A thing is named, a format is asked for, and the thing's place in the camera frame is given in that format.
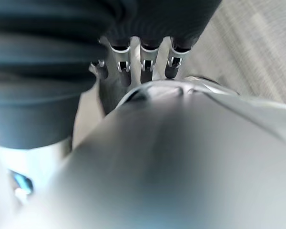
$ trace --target gray floor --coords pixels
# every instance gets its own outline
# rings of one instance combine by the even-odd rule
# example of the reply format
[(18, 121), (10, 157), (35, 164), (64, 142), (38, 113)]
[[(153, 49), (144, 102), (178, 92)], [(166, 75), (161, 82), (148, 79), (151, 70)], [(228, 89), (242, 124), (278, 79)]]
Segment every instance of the gray floor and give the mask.
[[(132, 42), (131, 87), (138, 85), (138, 40)], [(161, 45), (154, 79), (164, 78), (169, 39)], [(202, 74), (242, 95), (286, 103), (286, 0), (223, 0), (178, 78)], [(111, 72), (111, 78), (118, 77)], [(78, 113), (78, 143), (102, 119), (97, 87), (86, 93)]]

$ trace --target metal bracket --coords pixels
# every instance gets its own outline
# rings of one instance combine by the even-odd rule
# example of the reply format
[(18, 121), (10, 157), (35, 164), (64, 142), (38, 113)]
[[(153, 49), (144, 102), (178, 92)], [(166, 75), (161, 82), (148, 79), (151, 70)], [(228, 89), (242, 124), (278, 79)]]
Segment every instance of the metal bracket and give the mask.
[(171, 43), (171, 47), (170, 47), (170, 51), (168, 53), (168, 57), (167, 57), (167, 65), (172, 67), (173, 65), (173, 61), (175, 58), (178, 58), (178, 64), (176, 66), (176, 68), (179, 68), (181, 66), (181, 63), (183, 61), (183, 59), (185, 58), (185, 56), (190, 52), (186, 51), (186, 52), (177, 52), (176, 50), (173, 49), (173, 42)]
[(143, 72), (146, 71), (146, 61), (151, 62), (151, 67), (149, 69), (150, 72), (153, 71), (154, 66), (156, 64), (157, 56), (158, 56), (159, 48), (148, 50), (140, 45), (140, 59), (141, 59), (141, 69)]
[(115, 61), (117, 62), (117, 68), (119, 72), (122, 72), (122, 69), (125, 69), (126, 72), (130, 71), (130, 65), (131, 65), (131, 52), (130, 52), (130, 46), (128, 46), (125, 50), (116, 50), (113, 47), (111, 47), (113, 56), (115, 58)]

